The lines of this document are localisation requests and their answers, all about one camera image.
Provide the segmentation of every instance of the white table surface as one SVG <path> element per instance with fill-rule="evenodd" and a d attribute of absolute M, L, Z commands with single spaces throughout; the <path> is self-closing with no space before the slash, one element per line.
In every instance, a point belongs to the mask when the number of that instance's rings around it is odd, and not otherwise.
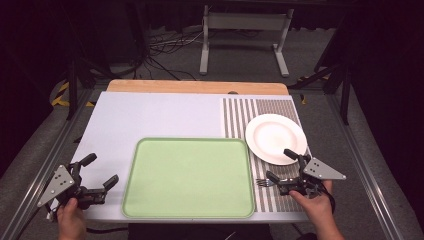
<path fill-rule="evenodd" d="M 86 219 L 150 223 L 257 223 L 307 221 L 304 212 L 255 212 L 246 219 L 129 219 L 121 211 L 138 141 L 145 137 L 223 137 L 222 98 L 287 100 L 291 96 L 103 92 L 72 162 L 90 153 L 97 159 L 81 169 L 82 186 L 101 188 L 113 175 L 119 182 L 106 203 L 92 205 Z"/>

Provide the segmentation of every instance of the table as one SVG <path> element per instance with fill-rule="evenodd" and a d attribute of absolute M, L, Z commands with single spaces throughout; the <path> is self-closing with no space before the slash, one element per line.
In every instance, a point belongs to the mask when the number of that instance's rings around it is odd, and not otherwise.
<path fill-rule="evenodd" d="M 245 95 L 227 94 L 228 92 L 239 92 Z M 243 105 L 243 99 L 247 98 L 249 103 Z M 98 188 L 107 180 L 106 178 L 114 174 L 118 174 L 120 181 L 109 191 L 104 205 L 94 205 L 86 211 L 86 218 L 129 223 L 307 221 L 306 214 L 290 196 L 281 197 L 273 189 L 259 189 L 256 184 L 253 186 L 257 202 L 256 210 L 251 217 L 244 219 L 129 219 L 122 214 L 121 204 L 135 144 L 140 139 L 152 135 L 155 137 L 243 138 L 242 130 L 226 131 L 222 128 L 221 121 L 223 120 L 225 124 L 234 124 L 233 129 L 241 129 L 241 126 L 231 122 L 231 117 L 229 117 L 230 115 L 236 116 L 240 112 L 234 108 L 228 108 L 228 104 L 234 104 L 234 106 L 238 104 L 237 106 L 246 109 L 246 112 L 250 111 L 248 114 L 250 118 L 271 111 L 269 113 L 288 114 L 288 117 L 300 124 L 292 98 L 283 84 L 159 80 L 112 81 L 107 91 L 100 96 L 72 161 L 79 161 L 92 152 L 97 154 L 98 159 L 89 167 L 81 170 L 82 183 L 87 188 Z M 221 118 L 221 108 L 226 108 L 227 118 Z M 250 159 L 255 159 L 255 161 L 251 160 L 254 174 L 264 175 L 265 168 L 273 171 L 286 171 L 282 168 L 270 168 L 266 165 L 267 163 L 258 160 L 252 153 L 249 156 Z M 289 165 L 287 169 L 287 177 L 296 176 L 295 164 Z"/>

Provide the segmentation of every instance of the metal rail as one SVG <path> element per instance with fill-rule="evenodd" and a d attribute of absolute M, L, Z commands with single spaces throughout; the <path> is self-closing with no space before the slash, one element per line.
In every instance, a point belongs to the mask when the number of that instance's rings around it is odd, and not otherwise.
<path fill-rule="evenodd" d="M 381 193 L 380 187 L 378 186 L 371 169 L 368 164 L 364 161 L 361 156 L 361 151 L 357 145 L 356 139 L 354 138 L 352 131 L 349 126 L 343 123 L 343 120 L 339 115 L 339 103 L 335 95 L 327 95 L 327 101 L 330 105 L 334 116 L 337 117 L 337 124 L 340 127 L 344 137 L 346 138 L 351 153 L 353 156 L 353 165 L 355 166 L 359 177 L 365 187 L 370 202 L 376 212 L 377 218 L 380 221 L 384 234 L 387 239 L 404 239 L 400 230 L 397 228 L 392 213 Z"/>
<path fill-rule="evenodd" d="M 78 101 L 79 106 L 84 106 L 85 103 L 89 100 L 93 90 L 83 89 L 81 91 L 81 97 Z M 38 171 L 37 176 L 34 181 L 31 183 L 28 192 L 23 198 L 21 204 L 19 205 L 15 215 L 10 221 L 9 226 L 4 232 L 1 239 L 15 240 L 19 233 L 21 232 L 25 223 L 29 220 L 31 213 L 37 207 L 38 199 L 40 198 L 44 186 L 47 184 L 54 167 L 56 166 L 60 155 L 64 149 L 64 145 L 68 136 L 70 135 L 78 117 L 81 115 L 84 107 L 77 108 L 74 116 L 65 122 L 58 138 L 56 139 L 50 153 L 47 155 L 46 160 L 44 161 L 41 169 Z"/>

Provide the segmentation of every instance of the metal frame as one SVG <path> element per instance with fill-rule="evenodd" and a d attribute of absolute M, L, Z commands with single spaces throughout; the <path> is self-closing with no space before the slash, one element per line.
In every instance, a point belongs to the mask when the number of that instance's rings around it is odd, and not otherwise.
<path fill-rule="evenodd" d="M 212 13 L 205 5 L 203 14 L 203 46 L 200 58 L 200 75 L 208 73 L 209 61 L 209 29 L 254 29 L 280 31 L 278 44 L 273 44 L 274 54 L 283 77 L 289 76 L 282 49 L 287 37 L 293 9 L 286 14 L 241 14 L 241 13 Z"/>
<path fill-rule="evenodd" d="M 81 97 L 79 100 L 79 105 L 84 106 L 85 103 L 90 99 L 92 90 L 84 89 L 81 92 Z M 77 108 L 72 118 L 69 121 L 66 121 L 59 136 L 56 139 L 50 153 L 48 154 L 46 160 L 41 166 L 40 170 L 37 173 L 34 181 L 30 184 L 30 187 L 19 205 L 15 215 L 10 220 L 9 226 L 4 232 L 2 239 L 16 239 L 25 223 L 29 220 L 31 213 L 37 207 L 38 199 L 43 193 L 44 186 L 47 184 L 51 173 L 56 166 L 58 159 L 60 158 L 62 151 L 65 147 L 66 140 L 70 135 L 74 125 L 78 121 L 79 116 L 84 108 Z"/>
<path fill-rule="evenodd" d="M 327 101 L 330 108 L 337 118 L 337 124 L 342 131 L 346 141 L 349 144 L 351 154 L 353 156 L 353 165 L 361 178 L 362 184 L 365 187 L 365 191 L 370 199 L 371 205 L 373 206 L 378 220 L 380 221 L 381 227 L 386 235 L 387 239 L 404 239 L 399 228 L 396 226 L 394 217 L 386 203 L 386 200 L 381 193 L 380 187 L 375 180 L 371 169 L 368 164 L 364 161 L 361 156 L 361 151 L 357 145 L 357 141 L 352 134 L 352 130 L 349 126 L 344 124 L 344 120 L 338 117 L 338 110 L 340 108 L 337 98 L 335 95 L 327 95 Z"/>

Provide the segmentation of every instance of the human hand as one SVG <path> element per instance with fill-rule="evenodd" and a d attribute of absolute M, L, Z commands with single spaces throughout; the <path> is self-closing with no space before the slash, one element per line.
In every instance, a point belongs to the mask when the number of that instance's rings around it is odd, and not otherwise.
<path fill-rule="evenodd" d="M 83 240 L 86 236 L 84 213 L 78 208 L 76 198 L 69 199 L 66 206 L 57 211 L 59 240 Z"/>
<path fill-rule="evenodd" d="M 324 180 L 322 183 L 331 194 L 333 182 L 330 180 Z M 311 220 L 312 224 L 314 224 L 318 239 L 344 239 L 336 226 L 330 199 L 326 194 L 318 195 L 312 199 L 306 198 L 297 191 L 290 191 L 289 194 L 302 206 L 306 215 L 308 215 L 308 218 Z"/>

